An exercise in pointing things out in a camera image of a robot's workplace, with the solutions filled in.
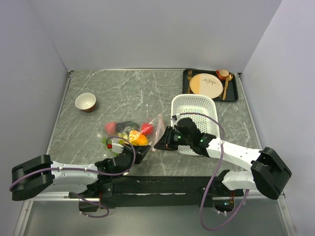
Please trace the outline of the gold fork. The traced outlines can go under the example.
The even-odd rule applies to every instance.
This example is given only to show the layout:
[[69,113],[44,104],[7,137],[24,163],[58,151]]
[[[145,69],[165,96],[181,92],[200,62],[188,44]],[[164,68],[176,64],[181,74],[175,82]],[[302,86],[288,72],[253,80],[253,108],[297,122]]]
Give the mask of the gold fork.
[[187,93],[191,93],[190,81],[191,81],[191,79],[192,79],[192,70],[189,70],[189,71],[188,71],[187,79],[188,79],[188,90],[187,90]]

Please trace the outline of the clear zip top bag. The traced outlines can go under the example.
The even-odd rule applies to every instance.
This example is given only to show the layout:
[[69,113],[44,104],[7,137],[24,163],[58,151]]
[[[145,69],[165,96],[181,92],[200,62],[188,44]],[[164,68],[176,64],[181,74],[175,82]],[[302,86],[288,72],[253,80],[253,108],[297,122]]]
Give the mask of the clear zip top bag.
[[165,130],[162,114],[155,117],[132,118],[107,122],[102,133],[102,158],[111,158],[121,152],[124,144],[134,147],[154,146]]

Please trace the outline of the yellow pear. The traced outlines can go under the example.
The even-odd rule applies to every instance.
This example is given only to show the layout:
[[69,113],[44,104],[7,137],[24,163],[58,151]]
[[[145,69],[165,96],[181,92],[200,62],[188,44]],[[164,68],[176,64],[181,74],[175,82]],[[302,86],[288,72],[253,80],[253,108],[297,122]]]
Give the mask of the yellow pear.
[[129,142],[129,135],[127,133],[118,133],[117,136],[119,137],[118,143],[119,144],[128,144]]

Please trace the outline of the white brown bowl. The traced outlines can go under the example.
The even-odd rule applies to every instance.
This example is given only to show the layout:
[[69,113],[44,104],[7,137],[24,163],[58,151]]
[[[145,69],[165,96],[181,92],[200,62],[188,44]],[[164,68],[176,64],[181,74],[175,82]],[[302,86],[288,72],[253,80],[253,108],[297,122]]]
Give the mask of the white brown bowl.
[[86,92],[77,96],[74,103],[77,109],[85,113],[90,113],[96,108],[96,96]]

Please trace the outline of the orange cup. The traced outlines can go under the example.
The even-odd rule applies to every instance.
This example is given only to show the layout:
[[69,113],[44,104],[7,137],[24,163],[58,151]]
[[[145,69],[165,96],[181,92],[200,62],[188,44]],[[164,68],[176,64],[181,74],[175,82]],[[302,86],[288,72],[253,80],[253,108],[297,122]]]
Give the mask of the orange cup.
[[225,69],[216,70],[216,74],[218,79],[221,81],[224,81],[229,76],[229,72]]

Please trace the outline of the black tray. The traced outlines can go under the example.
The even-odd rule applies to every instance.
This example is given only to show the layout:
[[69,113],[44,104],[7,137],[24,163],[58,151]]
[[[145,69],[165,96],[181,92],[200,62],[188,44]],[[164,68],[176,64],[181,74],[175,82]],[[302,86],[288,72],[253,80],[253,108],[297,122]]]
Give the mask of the black tray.
[[[202,74],[202,73],[205,73],[205,74],[210,74],[210,75],[213,75],[213,76],[217,76],[216,72],[215,71],[211,71],[211,70],[200,70],[200,69],[185,69],[183,71],[183,79],[182,79],[182,82],[183,82],[183,85],[182,85],[182,93],[183,94],[187,94],[188,91],[189,91],[189,72],[191,71],[191,76],[195,76],[197,74]],[[217,101],[217,102],[236,102],[239,98],[238,96],[238,90],[237,90],[237,80],[235,78],[235,75],[233,75],[233,79],[228,83],[228,88],[226,90],[226,98],[223,99],[223,92],[222,94],[220,95],[220,97],[216,97],[216,98],[213,98],[214,101]]]

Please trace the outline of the aluminium rail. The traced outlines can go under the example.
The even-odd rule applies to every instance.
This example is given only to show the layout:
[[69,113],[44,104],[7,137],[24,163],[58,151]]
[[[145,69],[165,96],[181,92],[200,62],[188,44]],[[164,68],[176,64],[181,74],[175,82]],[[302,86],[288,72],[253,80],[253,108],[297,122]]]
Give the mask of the aluminium rail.
[[[211,200],[234,200],[241,199],[244,197],[245,192],[241,190],[241,195],[236,195],[236,190],[233,193],[228,194],[227,196],[212,196],[209,193],[206,198],[210,198]],[[203,193],[127,193],[127,194],[112,194],[111,197],[106,197],[105,194],[102,195],[102,199],[118,199],[119,197],[125,198],[135,198],[135,197],[157,197],[158,199],[166,198],[166,197],[188,197],[189,199],[195,196],[197,199],[202,199]],[[65,201],[65,200],[74,200],[77,199],[73,193],[68,192],[50,192],[39,194],[36,197],[29,199],[29,201]]]

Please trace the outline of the gold spoon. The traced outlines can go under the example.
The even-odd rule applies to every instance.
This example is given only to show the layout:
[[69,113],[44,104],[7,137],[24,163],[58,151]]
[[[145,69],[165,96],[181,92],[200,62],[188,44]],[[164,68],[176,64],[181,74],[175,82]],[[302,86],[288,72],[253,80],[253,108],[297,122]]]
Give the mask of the gold spoon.
[[227,78],[225,79],[225,85],[224,85],[224,90],[223,90],[223,96],[222,99],[225,100],[226,99],[226,93],[227,93],[227,89],[228,89],[228,84],[229,82],[233,79],[233,75],[232,73],[230,73]]

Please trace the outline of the orange yellow mango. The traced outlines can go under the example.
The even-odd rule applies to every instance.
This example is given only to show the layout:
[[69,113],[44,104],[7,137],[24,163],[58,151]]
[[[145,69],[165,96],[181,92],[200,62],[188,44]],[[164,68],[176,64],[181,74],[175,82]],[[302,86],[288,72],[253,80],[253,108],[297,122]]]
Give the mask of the orange yellow mango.
[[146,146],[148,145],[148,139],[145,135],[137,130],[131,130],[129,133],[129,141],[134,146]]

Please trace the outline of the cream orange plate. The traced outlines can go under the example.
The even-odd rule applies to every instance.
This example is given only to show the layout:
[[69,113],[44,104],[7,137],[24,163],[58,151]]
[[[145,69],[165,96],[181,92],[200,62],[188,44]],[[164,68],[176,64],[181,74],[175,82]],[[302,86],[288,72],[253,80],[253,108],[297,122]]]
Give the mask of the cream orange plate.
[[197,74],[190,81],[190,88],[194,94],[204,95],[211,99],[219,97],[223,91],[221,81],[210,74]]

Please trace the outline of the pink peach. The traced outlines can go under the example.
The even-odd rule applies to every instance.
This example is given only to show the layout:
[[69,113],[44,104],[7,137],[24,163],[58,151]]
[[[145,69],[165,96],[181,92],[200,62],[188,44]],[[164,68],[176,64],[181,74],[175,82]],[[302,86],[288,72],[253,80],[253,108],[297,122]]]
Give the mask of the pink peach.
[[104,130],[108,135],[115,135],[116,134],[116,125],[117,123],[112,121],[106,123]]

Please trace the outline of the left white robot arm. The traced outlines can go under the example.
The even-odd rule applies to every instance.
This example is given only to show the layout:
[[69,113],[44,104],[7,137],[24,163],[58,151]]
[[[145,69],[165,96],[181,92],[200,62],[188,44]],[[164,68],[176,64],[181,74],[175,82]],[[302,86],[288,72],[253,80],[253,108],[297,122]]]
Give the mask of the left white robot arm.
[[41,155],[12,168],[9,188],[12,200],[24,201],[41,193],[69,192],[93,197],[113,179],[120,178],[134,164],[140,164],[150,150],[147,146],[124,144],[113,158],[89,165],[63,164]]

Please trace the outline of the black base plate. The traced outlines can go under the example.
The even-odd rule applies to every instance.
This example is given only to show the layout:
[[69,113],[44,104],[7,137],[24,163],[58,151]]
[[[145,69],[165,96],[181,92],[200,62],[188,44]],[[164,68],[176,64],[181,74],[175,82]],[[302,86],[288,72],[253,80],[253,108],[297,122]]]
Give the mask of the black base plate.
[[243,190],[228,190],[215,178],[208,192],[209,177],[123,176],[94,183],[80,194],[70,193],[74,199],[96,199],[109,209],[117,207],[200,206],[206,196],[205,207],[212,207],[214,197],[242,197]]

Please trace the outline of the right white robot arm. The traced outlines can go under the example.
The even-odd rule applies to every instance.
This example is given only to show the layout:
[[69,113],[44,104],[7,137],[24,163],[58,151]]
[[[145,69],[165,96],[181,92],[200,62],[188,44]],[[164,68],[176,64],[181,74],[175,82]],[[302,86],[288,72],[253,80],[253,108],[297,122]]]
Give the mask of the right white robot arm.
[[180,146],[187,146],[198,155],[222,159],[243,168],[240,172],[225,171],[220,174],[221,180],[215,184],[215,189],[221,196],[233,190],[248,189],[276,200],[292,176],[291,170],[274,149],[252,149],[223,141],[201,132],[190,118],[183,118],[174,126],[167,127],[154,148],[176,151]]

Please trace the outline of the green grapes bunch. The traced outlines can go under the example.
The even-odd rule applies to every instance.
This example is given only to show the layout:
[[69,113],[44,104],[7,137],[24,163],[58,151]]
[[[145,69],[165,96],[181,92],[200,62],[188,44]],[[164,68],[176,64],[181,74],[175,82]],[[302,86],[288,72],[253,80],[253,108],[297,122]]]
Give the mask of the green grapes bunch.
[[110,140],[108,140],[107,137],[103,138],[101,141],[102,145],[104,145],[105,148],[107,149],[111,149],[112,148],[112,144],[110,143]]

